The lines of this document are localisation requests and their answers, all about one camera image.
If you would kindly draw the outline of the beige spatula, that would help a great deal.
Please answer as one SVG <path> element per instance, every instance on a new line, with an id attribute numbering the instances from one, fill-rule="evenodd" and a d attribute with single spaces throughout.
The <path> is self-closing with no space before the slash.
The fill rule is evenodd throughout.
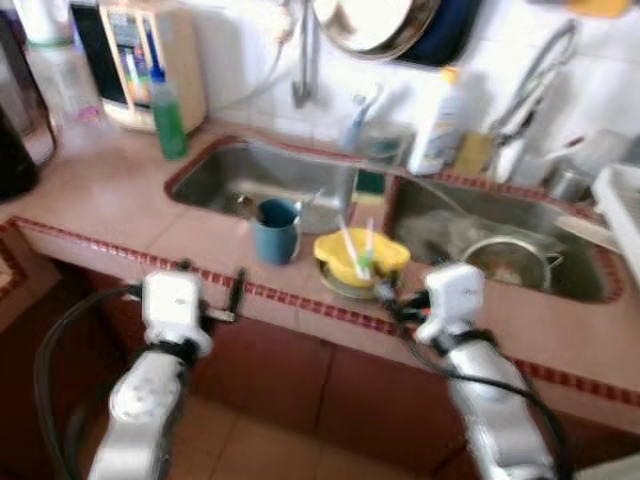
<path id="1" fill-rule="evenodd" d="M 605 250 L 622 253 L 621 244 L 618 243 L 612 230 L 594 223 L 594 221 L 577 218 L 573 215 L 562 215 L 556 219 L 556 225 L 559 229 L 567 230 L 568 233 L 575 234 L 575 236 L 605 248 Z"/>

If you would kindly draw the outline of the green dish soap bottle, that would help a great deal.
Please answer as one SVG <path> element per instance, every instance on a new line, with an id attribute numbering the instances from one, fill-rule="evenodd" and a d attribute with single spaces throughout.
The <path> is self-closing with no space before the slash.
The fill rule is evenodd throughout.
<path id="1" fill-rule="evenodd" d="M 161 154 L 166 160 L 182 159 L 188 154 L 188 142 L 180 101 L 159 64 L 148 69 L 148 105 Z"/>

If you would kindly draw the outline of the clear round plastic container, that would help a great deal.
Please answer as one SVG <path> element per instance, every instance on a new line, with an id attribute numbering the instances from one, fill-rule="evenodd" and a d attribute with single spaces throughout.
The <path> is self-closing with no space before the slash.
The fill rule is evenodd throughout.
<path id="1" fill-rule="evenodd" d="M 413 140 L 413 129 L 394 123 L 367 123 L 362 131 L 357 154 L 366 163 L 399 166 L 404 163 Z"/>

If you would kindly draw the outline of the small steel cup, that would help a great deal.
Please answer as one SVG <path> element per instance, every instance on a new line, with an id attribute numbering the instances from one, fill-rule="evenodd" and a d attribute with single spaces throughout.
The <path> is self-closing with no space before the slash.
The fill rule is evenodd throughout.
<path id="1" fill-rule="evenodd" d="M 553 166 L 545 177 L 544 191 L 549 197 L 576 204 L 589 192 L 593 178 L 573 164 Z"/>

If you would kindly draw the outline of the cream water ionizer appliance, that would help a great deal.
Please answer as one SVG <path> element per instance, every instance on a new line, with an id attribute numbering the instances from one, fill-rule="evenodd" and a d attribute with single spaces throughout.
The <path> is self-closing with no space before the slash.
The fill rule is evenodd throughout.
<path id="1" fill-rule="evenodd" d="M 154 132 L 150 70 L 164 69 L 191 132 L 204 123 L 207 99 L 195 23 L 177 0 L 70 0 L 70 12 L 111 123 Z"/>

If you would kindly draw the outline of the steel wall faucet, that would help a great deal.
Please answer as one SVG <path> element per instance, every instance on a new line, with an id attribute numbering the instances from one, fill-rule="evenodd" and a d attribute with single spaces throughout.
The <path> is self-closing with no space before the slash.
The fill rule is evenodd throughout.
<path id="1" fill-rule="evenodd" d="M 291 83 L 293 109 L 300 110 L 315 100 L 317 91 L 317 18 L 316 0 L 298 0 L 300 23 L 296 32 L 298 61 L 297 77 Z"/>

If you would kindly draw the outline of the clear plastic bottle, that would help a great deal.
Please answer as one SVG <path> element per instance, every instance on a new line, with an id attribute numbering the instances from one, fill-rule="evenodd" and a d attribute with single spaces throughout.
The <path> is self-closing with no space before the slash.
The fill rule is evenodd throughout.
<path id="1" fill-rule="evenodd" d="M 26 36 L 26 56 L 59 127 L 105 127 L 87 56 L 77 42 L 69 0 L 12 0 Z"/>

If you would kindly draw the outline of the white detergent bottle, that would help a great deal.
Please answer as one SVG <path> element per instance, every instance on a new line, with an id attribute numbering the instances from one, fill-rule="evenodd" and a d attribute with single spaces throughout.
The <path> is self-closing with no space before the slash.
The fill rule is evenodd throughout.
<path id="1" fill-rule="evenodd" d="M 439 73 L 439 90 L 431 99 L 424 118 L 417 124 L 415 137 L 407 156 L 406 169 L 415 177 L 428 177 L 443 172 L 456 156 L 467 110 L 467 93 L 458 87 L 462 74 L 456 67 L 445 67 Z"/>

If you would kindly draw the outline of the white training chopsticks green hinge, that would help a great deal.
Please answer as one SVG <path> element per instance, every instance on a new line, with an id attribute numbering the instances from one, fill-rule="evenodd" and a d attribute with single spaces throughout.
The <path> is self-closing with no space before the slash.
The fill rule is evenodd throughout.
<path id="1" fill-rule="evenodd" d="M 374 230 L 372 230 L 372 220 L 366 221 L 365 228 L 361 233 L 352 233 L 348 227 L 346 219 L 338 216 L 339 237 L 342 239 L 344 250 L 353 273 L 361 280 L 371 280 L 374 274 L 375 253 L 374 253 Z"/>

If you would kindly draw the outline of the hanging steel utensils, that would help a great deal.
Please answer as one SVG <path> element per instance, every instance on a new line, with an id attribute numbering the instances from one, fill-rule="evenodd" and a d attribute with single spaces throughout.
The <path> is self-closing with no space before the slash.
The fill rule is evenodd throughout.
<path id="1" fill-rule="evenodd" d="M 506 146 L 521 137 L 530 127 L 532 116 L 547 96 L 553 81 L 571 63 L 576 54 L 579 22 L 566 20 L 544 42 L 516 88 L 506 109 L 489 125 L 488 133 L 495 145 Z"/>

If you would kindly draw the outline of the small steel sink basin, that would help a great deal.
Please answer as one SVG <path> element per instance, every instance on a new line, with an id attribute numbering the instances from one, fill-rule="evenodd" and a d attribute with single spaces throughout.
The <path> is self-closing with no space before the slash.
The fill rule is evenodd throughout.
<path id="1" fill-rule="evenodd" d="M 320 232 L 348 214 L 357 175 L 358 165 L 344 157 L 229 136 L 189 160 L 165 192 L 178 204 L 233 216 L 241 214 L 239 198 L 279 198 L 301 207 L 303 223 Z"/>

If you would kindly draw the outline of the blue ceramic mug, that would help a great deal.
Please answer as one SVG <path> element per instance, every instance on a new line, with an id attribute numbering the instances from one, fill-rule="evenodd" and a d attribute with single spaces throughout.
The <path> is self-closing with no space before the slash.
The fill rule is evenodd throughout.
<path id="1" fill-rule="evenodd" d="M 257 202 L 250 216 L 253 246 L 261 262 L 283 266 L 300 251 L 300 210 L 283 198 Z"/>

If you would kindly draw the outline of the green and yellow sponge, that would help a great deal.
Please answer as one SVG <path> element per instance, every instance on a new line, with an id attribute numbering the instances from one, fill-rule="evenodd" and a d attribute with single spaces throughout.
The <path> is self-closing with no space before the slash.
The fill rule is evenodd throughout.
<path id="1" fill-rule="evenodd" d="M 381 197 L 387 192 L 387 174 L 381 172 L 357 172 L 355 180 L 356 195 Z"/>

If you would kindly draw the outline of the yellow plastic bowl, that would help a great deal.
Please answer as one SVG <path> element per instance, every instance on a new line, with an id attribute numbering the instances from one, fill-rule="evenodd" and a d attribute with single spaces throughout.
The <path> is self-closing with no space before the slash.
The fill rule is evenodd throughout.
<path id="1" fill-rule="evenodd" d="M 361 233 L 362 228 L 351 228 L 352 233 Z M 411 260 L 411 252 L 403 244 L 393 241 L 392 238 L 384 236 L 383 233 L 374 230 L 374 253 L 375 265 L 374 274 L 379 276 L 389 276 L 398 274 L 404 266 Z M 349 265 L 346 250 L 339 237 L 339 232 L 326 234 L 315 239 L 314 257 L 324 269 L 337 276 L 340 282 L 351 285 L 371 285 L 374 279 L 358 279 Z"/>

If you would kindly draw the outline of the white dish rack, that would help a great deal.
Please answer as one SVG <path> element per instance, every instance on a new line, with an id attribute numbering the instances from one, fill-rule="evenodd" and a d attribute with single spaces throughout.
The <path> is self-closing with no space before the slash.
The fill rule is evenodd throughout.
<path id="1" fill-rule="evenodd" d="M 596 211 L 605 219 L 635 282 L 640 282 L 640 168 L 605 166 L 591 184 Z"/>

